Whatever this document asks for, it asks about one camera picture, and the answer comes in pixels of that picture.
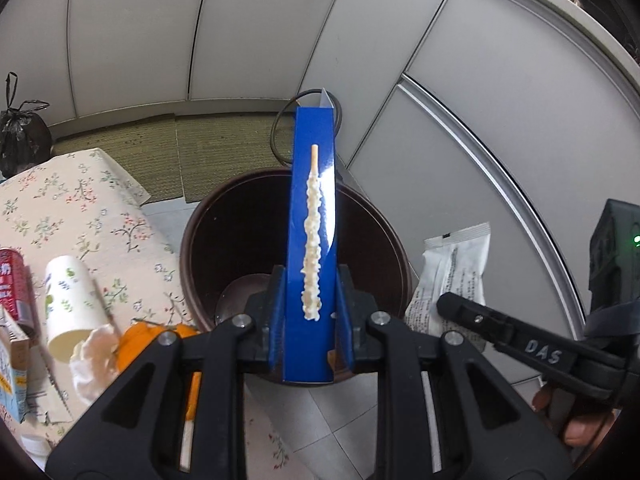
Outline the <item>right hand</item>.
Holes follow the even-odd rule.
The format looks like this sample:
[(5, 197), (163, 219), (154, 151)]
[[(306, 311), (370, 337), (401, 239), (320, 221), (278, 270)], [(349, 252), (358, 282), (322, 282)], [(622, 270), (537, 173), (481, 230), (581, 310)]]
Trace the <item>right hand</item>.
[[(553, 390), (542, 387), (533, 397), (533, 408), (540, 413), (552, 400)], [(567, 423), (563, 441), (572, 448), (597, 448), (616, 422), (616, 413), (579, 415)]]

